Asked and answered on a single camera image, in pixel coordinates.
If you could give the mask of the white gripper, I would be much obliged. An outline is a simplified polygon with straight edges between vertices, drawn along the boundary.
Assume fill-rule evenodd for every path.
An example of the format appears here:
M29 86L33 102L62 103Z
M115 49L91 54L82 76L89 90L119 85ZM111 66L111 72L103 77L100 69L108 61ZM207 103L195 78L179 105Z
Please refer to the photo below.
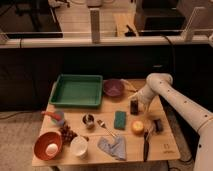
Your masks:
M156 93L148 86L145 85L137 92L138 100L143 104L150 104Z

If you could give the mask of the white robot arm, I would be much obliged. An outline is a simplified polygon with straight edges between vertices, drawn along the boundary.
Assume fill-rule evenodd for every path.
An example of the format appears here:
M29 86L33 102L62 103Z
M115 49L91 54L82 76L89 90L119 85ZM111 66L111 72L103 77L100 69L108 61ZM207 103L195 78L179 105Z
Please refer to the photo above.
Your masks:
M156 95L162 96L199 135L194 171L213 171L213 113L175 90L172 83L170 74L149 74L136 97L147 105Z

